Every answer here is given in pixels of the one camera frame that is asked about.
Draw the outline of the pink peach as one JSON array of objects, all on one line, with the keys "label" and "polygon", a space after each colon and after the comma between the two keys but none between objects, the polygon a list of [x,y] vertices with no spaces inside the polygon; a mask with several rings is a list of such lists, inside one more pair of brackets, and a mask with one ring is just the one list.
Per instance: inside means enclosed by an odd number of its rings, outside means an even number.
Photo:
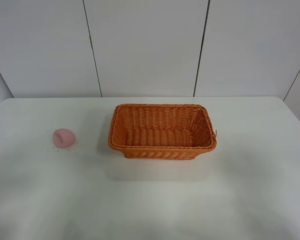
[{"label": "pink peach", "polygon": [[76,136],[72,131],[60,128],[53,132],[52,140],[57,148],[68,148],[75,143]]}]

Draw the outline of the orange woven basket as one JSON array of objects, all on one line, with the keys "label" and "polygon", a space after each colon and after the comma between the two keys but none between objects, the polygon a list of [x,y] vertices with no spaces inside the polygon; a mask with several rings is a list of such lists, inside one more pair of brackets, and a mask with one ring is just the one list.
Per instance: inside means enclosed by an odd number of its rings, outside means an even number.
[{"label": "orange woven basket", "polygon": [[107,142],[128,159],[193,160],[217,137],[199,104],[127,103],[115,108]]}]

